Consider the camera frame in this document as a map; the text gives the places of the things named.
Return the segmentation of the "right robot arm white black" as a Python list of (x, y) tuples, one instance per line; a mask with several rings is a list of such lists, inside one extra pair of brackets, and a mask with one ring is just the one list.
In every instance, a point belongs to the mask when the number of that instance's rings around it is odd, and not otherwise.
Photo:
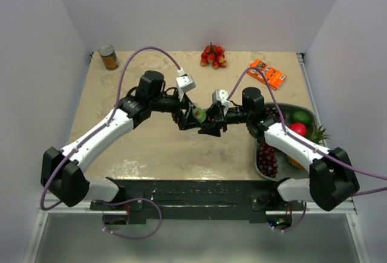
[(331, 211), (360, 189), (343, 149), (312, 143), (284, 125), (282, 117), (269, 116), (257, 88), (245, 88), (241, 106), (234, 108), (229, 106), (225, 91), (215, 91), (209, 109), (194, 108), (192, 113), (200, 134), (219, 137), (228, 125), (245, 123), (252, 137), (295, 159), (308, 172), (308, 178), (284, 178), (275, 184), (269, 202), (276, 210), (284, 210), (291, 201), (311, 201)]

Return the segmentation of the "green bottle lid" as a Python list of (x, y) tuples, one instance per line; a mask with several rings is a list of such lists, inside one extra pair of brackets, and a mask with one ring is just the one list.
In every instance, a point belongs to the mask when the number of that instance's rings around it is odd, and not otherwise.
[(206, 112), (201, 108), (194, 108), (192, 114), (200, 123), (204, 123), (206, 120)]

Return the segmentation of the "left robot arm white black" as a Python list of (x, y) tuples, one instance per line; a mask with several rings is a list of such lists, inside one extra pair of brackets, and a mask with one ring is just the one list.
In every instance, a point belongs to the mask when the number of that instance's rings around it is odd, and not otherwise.
[(179, 128), (185, 129), (194, 107), (187, 92), (195, 86), (193, 78), (180, 70), (174, 92), (168, 95), (162, 73), (145, 72), (138, 85), (119, 98), (108, 115), (86, 134), (59, 150), (51, 147), (44, 152), (42, 194), (52, 193), (68, 207), (94, 200), (103, 201), (112, 210), (121, 209), (125, 190), (110, 178), (88, 180), (85, 172), (100, 154), (154, 111), (171, 113)]

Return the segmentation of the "green lidded pill bottle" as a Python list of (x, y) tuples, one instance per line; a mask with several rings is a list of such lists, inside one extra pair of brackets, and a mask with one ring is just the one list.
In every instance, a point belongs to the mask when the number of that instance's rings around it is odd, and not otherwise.
[(192, 110), (193, 117), (201, 124), (210, 123), (212, 118), (206, 113), (204, 109), (194, 108)]

